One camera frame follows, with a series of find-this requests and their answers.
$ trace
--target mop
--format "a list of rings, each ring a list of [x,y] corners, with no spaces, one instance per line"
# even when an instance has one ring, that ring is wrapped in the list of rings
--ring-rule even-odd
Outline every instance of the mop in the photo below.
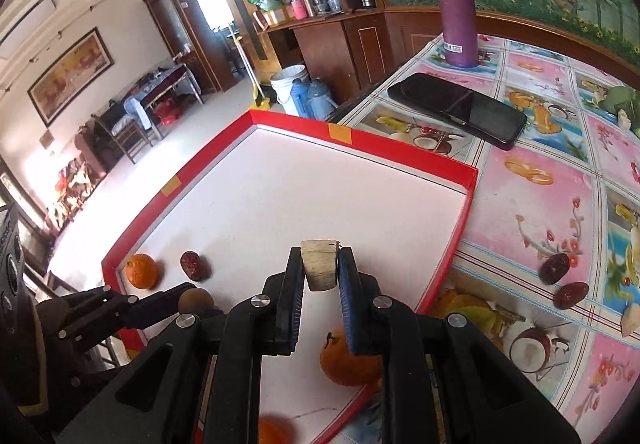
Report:
[[[240,58],[242,59],[242,62],[244,62],[246,73],[249,75],[249,78],[251,79],[251,82],[254,85],[254,101],[251,103],[251,106],[249,106],[249,109],[268,110],[271,107],[271,101],[267,96],[265,96],[264,92],[262,91],[262,88],[260,87],[260,81],[256,77],[254,69],[252,69],[251,63],[249,62],[249,59],[246,56],[244,48],[242,48],[242,45],[240,44],[241,36],[236,36],[236,34],[231,29],[231,25],[228,26],[228,29],[229,29],[229,32],[231,32],[231,37],[233,38],[234,43],[236,44],[236,47],[238,48],[238,53],[240,54]]]

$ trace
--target orange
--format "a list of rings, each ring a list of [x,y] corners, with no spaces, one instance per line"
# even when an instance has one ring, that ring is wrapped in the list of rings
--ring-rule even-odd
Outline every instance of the orange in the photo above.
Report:
[[[147,254],[134,254],[127,260],[124,272],[137,289],[151,289],[158,281],[158,265]]]
[[[258,420],[258,444],[288,444],[287,434],[271,420]]]
[[[347,347],[344,329],[329,332],[320,352],[320,368],[342,386],[360,386],[378,380],[382,365],[378,356],[354,356]]]

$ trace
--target smartphone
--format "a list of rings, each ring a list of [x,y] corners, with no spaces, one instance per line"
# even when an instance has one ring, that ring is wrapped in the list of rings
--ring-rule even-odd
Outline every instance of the smartphone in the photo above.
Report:
[[[448,80],[413,74],[388,89],[389,97],[498,146],[513,148],[527,116],[494,98]]]

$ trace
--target table with tablecloth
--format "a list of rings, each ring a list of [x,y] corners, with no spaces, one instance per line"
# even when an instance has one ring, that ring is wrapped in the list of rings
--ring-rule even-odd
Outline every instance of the table with tablecloth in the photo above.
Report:
[[[202,92],[190,69],[186,64],[176,64],[163,72],[159,72],[155,78],[141,85],[136,93],[129,95],[125,99],[124,109],[127,115],[137,119],[145,130],[152,128],[158,138],[162,138],[158,128],[148,116],[147,110],[151,109],[162,96],[182,82],[188,85],[199,103],[203,104]]]
[[[458,69],[445,62],[442,43],[437,38],[351,103],[340,124],[478,168],[466,230],[431,314],[466,313],[590,444],[640,372],[640,333],[623,338],[620,330],[626,307],[640,303],[631,242],[640,217],[640,140],[599,106],[623,83],[575,59],[492,36],[479,36],[476,68]],[[416,72],[522,110],[529,120],[516,146],[502,151],[393,101],[388,88]],[[545,285],[540,265],[560,252],[570,270]],[[556,309],[554,293],[573,282],[589,285],[586,298]],[[374,395],[335,442],[375,443],[381,427]]]

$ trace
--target purple water bottle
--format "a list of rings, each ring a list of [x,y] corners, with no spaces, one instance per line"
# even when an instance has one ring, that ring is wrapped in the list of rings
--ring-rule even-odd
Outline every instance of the purple water bottle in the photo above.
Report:
[[[474,0],[438,0],[444,33],[445,59],[453,66],[478,65],[478,33]]]

